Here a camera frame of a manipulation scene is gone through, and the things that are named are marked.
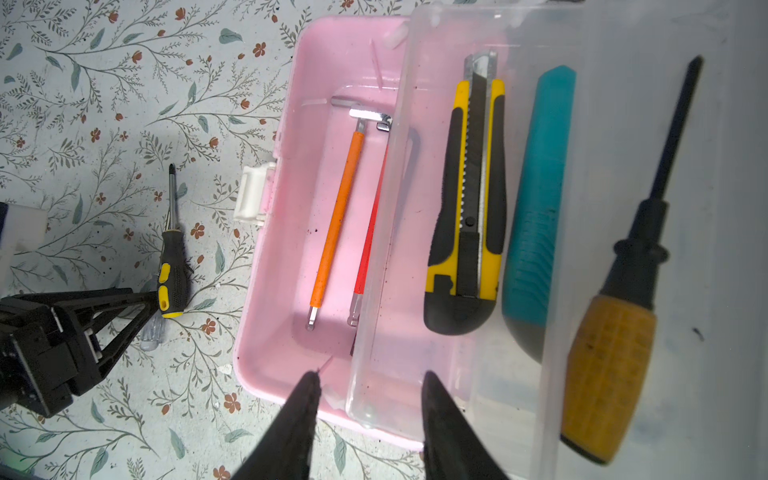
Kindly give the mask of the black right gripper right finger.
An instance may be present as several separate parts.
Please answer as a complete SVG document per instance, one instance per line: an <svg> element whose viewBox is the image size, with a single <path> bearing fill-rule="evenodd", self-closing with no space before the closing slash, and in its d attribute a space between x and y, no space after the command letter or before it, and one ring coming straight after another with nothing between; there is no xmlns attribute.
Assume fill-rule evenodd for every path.
<svg viewBox="0 0 768 480"><path fill-rule="evenodd" d="M421 391L427 479L508 479L433 371Z"/></svg>

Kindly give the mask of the yellow handled small screwdriver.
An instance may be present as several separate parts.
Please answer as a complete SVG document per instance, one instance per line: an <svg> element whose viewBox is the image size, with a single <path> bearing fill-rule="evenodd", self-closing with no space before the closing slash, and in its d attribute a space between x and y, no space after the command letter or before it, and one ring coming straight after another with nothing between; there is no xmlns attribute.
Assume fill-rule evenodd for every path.
<svg viewBox="0 0 768 480"><path fill-rule="evenodd" d="M652 355L659 267L669 258L660 243L665 194L704 65L687 65L649 196L640 202L627 237L572 342L566 365L560 439L601 466L615 458L638 405Z"/></svg>

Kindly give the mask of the black yellow utility knife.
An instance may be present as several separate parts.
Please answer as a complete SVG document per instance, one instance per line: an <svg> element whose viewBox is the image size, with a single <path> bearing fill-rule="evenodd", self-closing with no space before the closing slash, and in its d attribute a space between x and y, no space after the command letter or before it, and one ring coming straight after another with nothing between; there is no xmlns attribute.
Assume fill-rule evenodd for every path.
<svg viewBox="0 0 768 480"><path fill-rule="evenodd" d="M451 111L424 294L425 326L458 336L496 307L507 222L506 87L498 54L468 55Z"/></svg>

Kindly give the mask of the black yellow screwdriver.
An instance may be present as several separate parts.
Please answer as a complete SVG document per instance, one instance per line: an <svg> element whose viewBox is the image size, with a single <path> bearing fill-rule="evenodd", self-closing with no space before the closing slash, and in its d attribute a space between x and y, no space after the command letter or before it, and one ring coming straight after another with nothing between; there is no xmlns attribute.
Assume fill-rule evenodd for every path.
<svg viewBox="0 0 768 480"><path fill-rule="evenodd" d="M162 232L163 246L157 282L160 313L164 318L181 316L188 304L190 282L187 273L184 234L178 219L176 168L168 168L168 214Z"/></svg>

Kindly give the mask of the orange pencil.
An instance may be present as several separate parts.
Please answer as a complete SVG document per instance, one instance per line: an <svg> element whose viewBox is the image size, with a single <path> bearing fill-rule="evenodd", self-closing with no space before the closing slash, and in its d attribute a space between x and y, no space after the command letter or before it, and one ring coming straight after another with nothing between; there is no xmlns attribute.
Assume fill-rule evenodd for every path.
<svg viewBox="0 0 768 480"><path fill-rule="evenodd" d="M308 331L313 331L315 329L319 310L325 297L327 284L330 278L335 253L341 235L344 217L361 157L365 139L365 130L365 121L363 119L358 119L347 154L342 178L340 181L326 240L323 247L322 256L313 285L310 299L310 310L306 325L306 329Z"/></svg>

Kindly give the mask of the red handled tool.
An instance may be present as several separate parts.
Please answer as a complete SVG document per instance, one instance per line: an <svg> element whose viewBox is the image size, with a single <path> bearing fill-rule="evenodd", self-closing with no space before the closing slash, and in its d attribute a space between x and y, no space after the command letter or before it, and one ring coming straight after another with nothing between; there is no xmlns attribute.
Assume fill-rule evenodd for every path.
<svg viewBox="0 0 768 480"><path fill-rule="evenodd" d="M365 105L359 101L356 101L349 97L334 96L330 100L331 104L335 107L348 108L349 114L353 118L358 120L373 121L376 124L376 129L380 132L389 133L392 125L392 117L390 114L385 113L383 110ZM349 315L347 318L347 324L351 327L357 327L361 317L362 302L365 292L367 273L370 262L371 248L373 235L375 230L375 224L378 215L379 198L383 180L383 174L387 163L389 146L386 146L384 151L383 160L381 163L381 170L379 174L377 190L374 197L374 202L371 209L369 218L369 224L367 228L364 247L361 254L360 264L357 272L355 287L353 290L352 300L349 307Z"/></svg>

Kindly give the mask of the black hex key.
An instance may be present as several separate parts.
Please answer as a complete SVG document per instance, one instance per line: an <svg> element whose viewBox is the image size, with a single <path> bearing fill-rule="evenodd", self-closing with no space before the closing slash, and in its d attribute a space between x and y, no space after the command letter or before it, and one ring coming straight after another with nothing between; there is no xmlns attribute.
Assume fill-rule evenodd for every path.
<svg viewBox="0 0 768 480"><path fill-rule="evenodd" d="M372 352L363 354L378 366L389 359L387 369L403 367L407 360L415 358L416 329L407 323L416 317L416 296L419 283L425 279L426 268L416 263L425 257L423 247L424 228L418 224L418 202L421 198L410 194L417 165L411 160L419 158L419 149L413 146L414 130L406 138L405 153L397 155L392 167L380 174L385 184L384 218L382 227L373 230L373 311L368 312L367 298L353 293L351 304L357 308L358 318L363 321L363 343Z"/></svg>

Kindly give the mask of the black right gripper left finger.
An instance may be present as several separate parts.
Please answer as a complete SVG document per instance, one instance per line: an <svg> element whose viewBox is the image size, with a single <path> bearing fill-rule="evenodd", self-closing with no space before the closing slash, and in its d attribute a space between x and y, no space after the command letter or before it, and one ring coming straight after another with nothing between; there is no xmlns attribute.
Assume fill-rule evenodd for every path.
<svg viewBox="0 0 768 480"><path fill-rule="evenodd" d="M306 372L231 479L309 479L320 397L318 373Z"/></svg>

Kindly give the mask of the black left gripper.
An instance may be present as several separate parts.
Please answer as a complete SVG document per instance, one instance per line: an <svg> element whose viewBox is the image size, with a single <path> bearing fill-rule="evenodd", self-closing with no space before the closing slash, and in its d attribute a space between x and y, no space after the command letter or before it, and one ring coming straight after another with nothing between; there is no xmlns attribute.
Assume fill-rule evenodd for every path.
<svg viewBox="0 0 768 480"><path fill-rule="evenodd" d="M68 408L106 377L158 310L155 292L108 288L1 301L1 406L43 417ZM128 324L102 346L97 334L118 317Z"/></svg>

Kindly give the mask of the pink plastic tool box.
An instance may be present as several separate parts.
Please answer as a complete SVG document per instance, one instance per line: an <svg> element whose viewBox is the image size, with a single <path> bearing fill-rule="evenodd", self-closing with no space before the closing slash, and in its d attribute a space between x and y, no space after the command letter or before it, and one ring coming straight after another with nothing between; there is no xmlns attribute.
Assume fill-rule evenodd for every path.
<svg viewBox="0 0 768 480"><path fill-rule="evenodd" d="M767 5L325 17L298 38L233 365L418 450L427 372L505 472L767 475Z"/></svg>

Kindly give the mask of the teal utility knife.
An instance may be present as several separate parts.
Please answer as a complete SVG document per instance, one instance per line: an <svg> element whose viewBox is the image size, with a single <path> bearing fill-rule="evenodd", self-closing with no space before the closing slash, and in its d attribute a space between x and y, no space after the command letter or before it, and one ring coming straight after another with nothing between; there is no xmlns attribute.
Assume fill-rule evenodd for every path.
<svg viewBox="0 0 768 480"><path fill-rule="evenodd" d="M503 275L502 314L534 361L543 359L576 72L543 73L532 115Z"/></svg>

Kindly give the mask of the clear handled screwdriver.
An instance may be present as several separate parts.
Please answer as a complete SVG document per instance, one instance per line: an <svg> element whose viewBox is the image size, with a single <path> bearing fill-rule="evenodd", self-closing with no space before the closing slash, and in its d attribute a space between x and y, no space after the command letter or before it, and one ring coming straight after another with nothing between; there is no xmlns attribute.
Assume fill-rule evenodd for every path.
<svg viewBox="0 0 768 480"><path fill-rule="evenodd" d="M157 312L143 327L139 335L139 347L142 351L156 350L164 341L165 318Z"/></svg>

